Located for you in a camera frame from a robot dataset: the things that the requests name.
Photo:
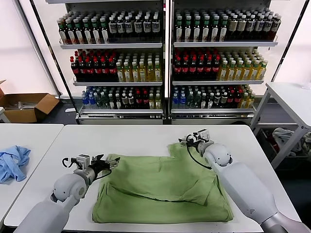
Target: folded garment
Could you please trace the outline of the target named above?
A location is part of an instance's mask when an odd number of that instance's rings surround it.
[[[9,177],[16,181],[22,181],[26,175],[19,169],[29,161],[30,149],[13,146],[0,152],[0,183],[5,182]]]
[[[205,163],[194,148],[190,151]],[[146,224],[232,220],[216,173],[195,163],[179,143],[169,145],[169,152],[170,157],[110,154],[108,160],[121,159],[101,181],[93,220]]]

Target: metal shelf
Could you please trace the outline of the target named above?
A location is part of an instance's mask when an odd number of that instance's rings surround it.
[[[171,109],[172,114],[251,114],[253,108],[206,108],[206,109]]]
[[[159,43],[125,43],[125,44],[78,44],[78,45],[64,45],[59,41],[60,47],[64,50],[78,50],[78,49],[149,49],[161,48],[162,42]]]
[[[173,86],[179,85],[239,85],[262,84],[262,81],[173,81]]]
[[[162,82],[137,82],[137,83],[78,83],[73,82],[74,86],[162,86]]]
[[[174,47],[274,47],[276,41],[174,42]]]

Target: white table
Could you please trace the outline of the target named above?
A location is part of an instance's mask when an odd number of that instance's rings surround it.
[[[290,199],[277,178],[252,131],[237,125],[67,125],[63,128],[24,190],[18,197],[4,224],[18,226],[27,213],[53,189],[54,182],[74,168],[64,168],[64,157],[79,154],[118,153],[128,156],[168,156],[167,145],[178,142],[191,132],[209,129],[211,139],[225,144],[237,159],[245,162],[273,192],[279,210],[300,221]],[[91,185],[85,199],[75,206],[64,230],[135,233],[254,233],[261,227],[245,217],[230,199],[234,219],[230,222],[187,224],[124,224],[92,222],[92,209],[97,200],[99,182]]]
[[[264,123],[258,122],[265,104],[272,96],[287,114],[297,123],[298,127],[292,137],[282,147],[279,153],[271,162],[275,169],[289,154],[294,145],[311,130],[311,90],[303,89],[295,83],[266,83],[267,90],[261,99],[258,109],[251,121],[251,129],[256,135],[260,128],[286,127],[284,123]]]
[[[0,124],[0,150],[14,145],[31,150],[28,164],[21,167],[27,178],[20,182],[10,178],[0,184],[0,228],[14,201],[63,127],[60,124]]]

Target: cardboard box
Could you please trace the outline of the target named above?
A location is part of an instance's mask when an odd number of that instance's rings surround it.
[[[42,120],[59,103],[59,100],[48,93],[8,94],[0,89],[0,106],[9,107],[18,102],[37,103],[33,109],[5,110],[4,114],[11,123],[35,123]]]

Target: table leg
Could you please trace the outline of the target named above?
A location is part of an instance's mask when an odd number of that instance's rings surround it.
[[[256,110],[255,115],[254,115],[254,117],[253,117],[253,119],[251,121],[251,126],[250,126],[251,130],[253,130],[256,127],[257,122],[259,120],[259,117],[260,117],[260,115],[262,113],[263,107],[268,102],[270,96],[271,95],[270,95],[270,93],[269,93],[269,91],[267,89],[266,92],[264,93],[264,95],[263,95],[263,97],[262,97],[262,99],[261,99],[261,101],[259,103],[258,109]]]
[[[303,126],[299,126],[291,138],[287,141],[287,143],[282,147],[276,157],[272,160],[271,165],[273,169],[276,169],[283,159],[289,154],[294,145],[305,135],[309,129],[304,128]]]

